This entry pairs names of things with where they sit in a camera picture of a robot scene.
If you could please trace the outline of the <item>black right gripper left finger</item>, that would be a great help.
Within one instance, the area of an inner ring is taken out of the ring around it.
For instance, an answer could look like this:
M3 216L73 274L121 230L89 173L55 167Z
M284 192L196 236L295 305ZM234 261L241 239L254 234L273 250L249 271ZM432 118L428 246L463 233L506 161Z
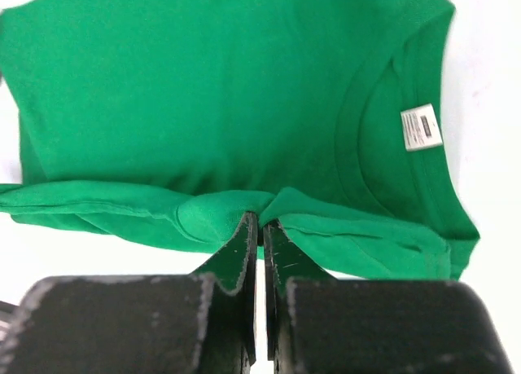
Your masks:
M256 361L258 222L187 275L36 282L1 344L4 373L247 373Z

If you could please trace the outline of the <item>green t-shirt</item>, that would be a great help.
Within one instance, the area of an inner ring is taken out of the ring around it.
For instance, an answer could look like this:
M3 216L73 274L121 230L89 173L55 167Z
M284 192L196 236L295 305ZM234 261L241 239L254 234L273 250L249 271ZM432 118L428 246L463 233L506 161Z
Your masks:
M449 0L33 0L1 15L19 223L214 253L247 212L326 269L459 279Z

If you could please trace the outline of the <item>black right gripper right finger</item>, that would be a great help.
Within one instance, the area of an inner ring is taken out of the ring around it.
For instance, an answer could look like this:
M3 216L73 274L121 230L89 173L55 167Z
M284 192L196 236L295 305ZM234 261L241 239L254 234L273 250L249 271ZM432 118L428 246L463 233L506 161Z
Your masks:
M466 284L336 279L263 232L268 358L276 373L508 373L488 310Z

